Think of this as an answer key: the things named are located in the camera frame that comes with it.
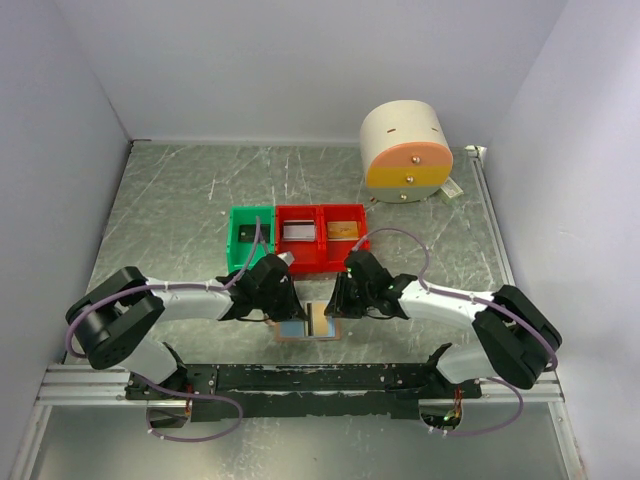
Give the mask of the brown leather card holder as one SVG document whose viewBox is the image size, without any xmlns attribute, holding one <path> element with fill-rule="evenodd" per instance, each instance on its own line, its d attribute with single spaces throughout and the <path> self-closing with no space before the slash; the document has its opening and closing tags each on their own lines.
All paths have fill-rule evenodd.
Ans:
<svg viewBox="0 0 640 480">
<path fill-rule="evenodd" d="M 341 338 L 339 321 L 326 316 L 327 302 L 307 302 L 305 311 L 307 320 L 280 322 L 275 327 L 275 339 L 278 342 L 337 341 Z"/>
</svg>

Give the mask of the green plastic bin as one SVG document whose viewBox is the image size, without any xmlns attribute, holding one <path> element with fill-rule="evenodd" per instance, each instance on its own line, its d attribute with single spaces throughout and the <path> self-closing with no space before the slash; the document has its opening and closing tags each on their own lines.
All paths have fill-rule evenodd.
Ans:
<svg viewBox="0 0 640 480">
<path fill-rule="evenodd" d="M 266 251 L 275 252 L 275 217 L 274 206 L 233 206 L 231 208 L 226 247 L 229 272 L 240 270 L 250 256 L 255 240 L 256 219 L 260 220 L 264 243 L 256 247 L 249 267 L 252 268 L 266 254 Z"/>
</svg>

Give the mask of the white diamond print card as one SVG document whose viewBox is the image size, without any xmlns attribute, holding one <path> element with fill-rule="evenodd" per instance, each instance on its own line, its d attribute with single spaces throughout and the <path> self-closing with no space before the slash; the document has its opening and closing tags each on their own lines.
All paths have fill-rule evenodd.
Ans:
<svg viewBox="0 0 640 480">
<path fill-rule="evenodd" d="M 282 225 L 281 238 L 284 241 L 314 242 L 317 228 L 313 220 L 286 220 Z"/>
</svg>

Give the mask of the red plastic bin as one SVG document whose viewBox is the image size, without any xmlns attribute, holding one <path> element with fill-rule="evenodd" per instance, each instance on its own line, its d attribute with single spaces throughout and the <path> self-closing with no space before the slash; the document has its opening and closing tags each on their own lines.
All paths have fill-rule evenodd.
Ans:
<svg viewBox="0 0 640 480">
<path fill-rule="evenodd" d="M 367 217 L 362 204 L 321 204 L 321 243 L 323 272 L 345 270 L 344 260 L 356 243 L 368 232 Z M 326 224 L 329 221 L 355 220 L 359 223 L 360 238 L 356 241 L 329 241 Z"/>
<path fill-rule="evenodd" d="M 278 205 L 275 209 L 276 252 L 290 251 L 295 257 L 290 266 L 292 274 L 315 274 L 323 272 L 321 243 L 321 213 L 319 205 Z M 313 220 L 317 228 L 314 242 L 284 241 L 281 238 L 282 225 L 286 220 Z"/>
</svg>

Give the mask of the white round drawer cabinet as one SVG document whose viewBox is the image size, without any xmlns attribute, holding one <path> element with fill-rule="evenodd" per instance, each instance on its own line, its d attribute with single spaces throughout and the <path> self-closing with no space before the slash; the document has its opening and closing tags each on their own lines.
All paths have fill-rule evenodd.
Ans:
<svg viewBox="0 0 640 480">
<path fill-rule="evenodd" d="M 418 100 L 374 108 L 360 128 L 364 183 L 385 203 L 423 200 L 445 183 L 453 154 L 436 111 Z"/>
</svg>

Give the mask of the orange striped card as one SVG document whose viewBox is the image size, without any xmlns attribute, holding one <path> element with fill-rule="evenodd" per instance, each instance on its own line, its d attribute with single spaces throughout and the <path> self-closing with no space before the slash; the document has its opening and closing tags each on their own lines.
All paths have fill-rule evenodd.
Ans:
<svg viewBox="0 0 640 480">
<path fill-rule="evenodd" d="M 309 302 L 307 304 L 307 336 L 309 338 L 334 338 L 337 336 L 335 320 L 324 315 L 326 302 Z"/>
</svg>

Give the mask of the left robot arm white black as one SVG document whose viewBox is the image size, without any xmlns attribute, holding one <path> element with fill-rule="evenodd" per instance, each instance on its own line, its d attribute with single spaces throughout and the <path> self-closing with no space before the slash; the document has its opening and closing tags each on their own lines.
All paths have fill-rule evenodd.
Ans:
<svg viewBox="0 0 640 480">
<path fill-rule="evenodd" d="M 121 366 L 150 381 L 162 398 L 181 395 L 187 368 L 167 343 L 151 338 L 160 322 L 209 319 L 246 321 L 259 310 L 272 322 L 307 321 L 280 256 L 267 254 L 250 269 L 213 280 L 171 283 L 124 267 L 66 312 L 68 353 L 86 358 L 93 369 Z"/>
</svg>

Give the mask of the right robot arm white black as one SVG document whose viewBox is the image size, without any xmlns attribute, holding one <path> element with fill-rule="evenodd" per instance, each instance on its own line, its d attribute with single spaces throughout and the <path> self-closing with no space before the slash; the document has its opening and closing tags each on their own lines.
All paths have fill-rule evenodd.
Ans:
<svg viewBox="0 0 640 480">
<path fill-rule="evenodd" d="M 426 390 L 443 398 L 458 384 L 497 376 L 529 390 L 552 363 L 562 337 L 541 311 L 513 285 L 496 292 L 456 290 L 416 275 L 392 276 L 369 251 L 345 259 L 325 315 L 358 319 L 376 310 L 384 317 L 432 320 L 470 332 L 461 346 L 443 345 L 431 355 Z"/>
</svg>

